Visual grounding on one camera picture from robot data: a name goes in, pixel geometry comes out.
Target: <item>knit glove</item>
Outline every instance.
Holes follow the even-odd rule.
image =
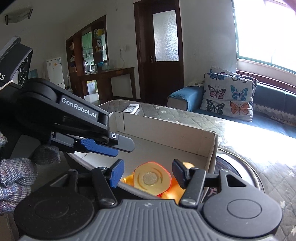
[[[0,132],[0,148],[7,142]],[[41,145],[31,160],[28,158],[0,160],[0,214],[13,212],[15,207],[31,192],[37,177],[37,164],[60,162],[57,147]]]

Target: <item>wooden table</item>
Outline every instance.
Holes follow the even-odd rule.
[[[86,74],[79,76],[79,79],[82,84],[83,96],[89,94],[87,89],[87,81],[94,80],[97,83],[100,103],[105,103],[110,100],[113,100],[113,92],[111,85],[111,78],[129,74],[131,77],[131,90],[133,93],[133,100],[136,100],[136,84],[135,84],[135,72],[134,67],[122,68],[122,69],[110,69],[103,70],[95,74]]]

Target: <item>white cardboard box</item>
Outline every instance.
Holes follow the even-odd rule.
[[[110,167],[118,158],[122,158],[125,164],[123,177],[149,161],[159,163],[172,174],[174,159],[190,162],[208,173],[214,173],[218,149],[218,136],[214,132],[122,112],[110,114],[109,126],[111,132],[133,139],[135,150],[131,153],[119,151],[115,158],[79,152],[69,156],[88,170]]]

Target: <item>refrigerator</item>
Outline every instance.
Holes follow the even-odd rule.
[[[49,81],[65,89],[61,58],[53,58],[46,61]]]

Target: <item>blue sofa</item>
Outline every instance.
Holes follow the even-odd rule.
[[[291,92],[258,83],[253,98],[252,122],[201,110],[203,93],[203,87],[185,87],[168,97],[168,107],[240,122],[296,138],[296,95]]]

